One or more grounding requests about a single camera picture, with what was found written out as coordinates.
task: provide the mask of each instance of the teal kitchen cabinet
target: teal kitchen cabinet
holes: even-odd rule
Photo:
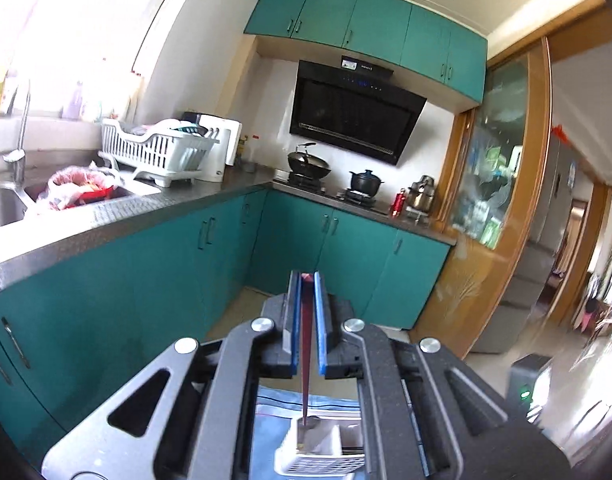
[[[306,0],[291,37],[342,46],[357,0]]]
[[[289,38],[305,0],[259,0],[244,32]]]
[[[446,84],[480,102],[484,95],[488,42],[479,34],[449,22],[451,44],[448,53]]]
[[[448,71],[450,23],[439,14],[413,5],[400,64],[443,83]]]
[[[411,8],[404,0],[357,0],[344,47],[399,64]]]
[[[120,239],[0,292],[0,342],[64,430],[150,359],[140,324],[150,313],[134,304],[129,264]]]
[[[250,259],[253,255],[255,240],[259,223],[264,211],[266,201],[266,190],[256,191],[244,197],[241,212],[241,228],[239,229],[239,243],[235,258],[235,284],[237,291],[241,290],[246,282],[246,275],[250,267]]]
[[[333,210],[317,270],[326,290],[349,300],[360,315],[392,251],[397,229]]]
[[[398,231],[381,276],[362,316],[366,322],[411,328],[442,270],[446,244]]]
[[[126,238],[146,363],[177,339],[200,340],[208,331],[202,275],[196,271],[202,213],[193,212]]]
[[[271,191],[255,242],[246,284],[281,294],[293,269],[314,272],[333,209]]]
[[[0,344],[0,424],[36,468],[66,432],[31,393]]]
[[[202,210],[204,216],[198,242],[198,269],[202,297],[206,306],[204,322],[208,330],[222,316],[230,300],[238,293],[236,256],[244,197]]]

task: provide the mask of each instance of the faucet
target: faucet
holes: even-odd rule
[[[26,135],[26,123],[30,111],[30,81],[28,81],[28,91],[26,92],[26,105],[19,124],[17,134],[17,147],[12,152],[4,155],[3,159],[12,165],[13,182],[16,187],[21,187],[24,183],[24,170],[26,169],[26,152],[24,151],[24,136]]]

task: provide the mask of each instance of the red plastic bag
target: red plastic bag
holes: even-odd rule
[[[87,202],[108,198],[119,184],[119,177],[91,168],[69,166],[55,173],[48,180],[48,188],[36,202],[35,214],[60,211],[84,205]]]

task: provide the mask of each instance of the stainless steel pot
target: stainless steel pot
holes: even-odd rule
[[[324,178],[330,173],[330,166],[323,158],[308,153],[308,147],[316,144],[316,142],[298,144],[295,151],[288,154],[288,165],[291,170],[297,174],[316,179]],[[304,148],[303,152],[299,151],[300,147]]]
[[[350,189],[368,196],[377,194],[382,180],[377,175],[372,174],[371,170],[365,170],[363,173],[353,173],[352,171],[350,173],[353,175],[350,178]]]
[[[406,205],[422,213],[428,213],[435,199],[435,181],[428,175],[422,176],[408,188]]]

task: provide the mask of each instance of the refrigerator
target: refrigerator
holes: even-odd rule
[[[499,354],[517,341],[550,276],[564,239],[576,171],[575,152],[551,134],[544,182],[528,240],[513,277],[472,352]]]

